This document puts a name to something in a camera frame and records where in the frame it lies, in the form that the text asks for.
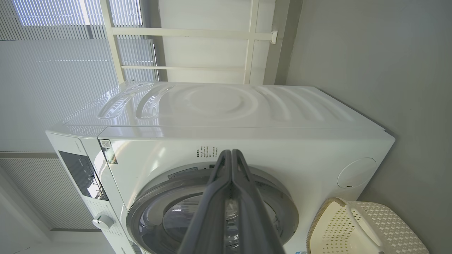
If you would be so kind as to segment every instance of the white plastic basket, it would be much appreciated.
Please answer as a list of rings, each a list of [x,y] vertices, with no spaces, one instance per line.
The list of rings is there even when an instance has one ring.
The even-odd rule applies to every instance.
[[[428,254],[416,234],[388,207],[327,199],[311,225],[308,254]]]

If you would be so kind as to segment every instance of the label sticker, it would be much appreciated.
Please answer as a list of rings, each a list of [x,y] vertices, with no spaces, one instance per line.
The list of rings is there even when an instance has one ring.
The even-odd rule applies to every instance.
[[[196,149],[196,157],[199,158],[217,158],[218,146],[201,146]]]
[[[104,153],[105,159],[108,164],[118,164],[116,160],[116,155],[114,154],[112,144],[108,139],[99,139],[100,147]]]

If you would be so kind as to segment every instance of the washer door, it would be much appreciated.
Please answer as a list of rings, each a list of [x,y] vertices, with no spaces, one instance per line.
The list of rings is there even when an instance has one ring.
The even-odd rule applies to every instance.
[[[126,224],[134,241],[153,254],[175,254],[198,209],[212,169],[182,173],[143,193],[133,204]],[[253,174],[268,215],[286,243],[298,226],[298,211],[289,194],[269,180]],[[226,205],[226,253],[238,253],[238,206]]]

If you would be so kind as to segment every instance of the white washing machine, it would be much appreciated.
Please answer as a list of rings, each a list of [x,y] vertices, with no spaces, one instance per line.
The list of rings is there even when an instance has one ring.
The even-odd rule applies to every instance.
[[[356,200],[394,143],[313,87],[168,82],[121,84],[47,135],[117,254],[177,253],[226,149],[245,156],[286,253],[302,252],[322,202]]]

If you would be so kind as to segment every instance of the qr code sticker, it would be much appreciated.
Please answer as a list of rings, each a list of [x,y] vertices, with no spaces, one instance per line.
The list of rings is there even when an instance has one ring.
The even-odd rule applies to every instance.
[[[112,145],[111,145],[111,143],[110,143],[110,140],[100,140],[100,145],[103,147],[103,148],[111,148],[112,147]]]

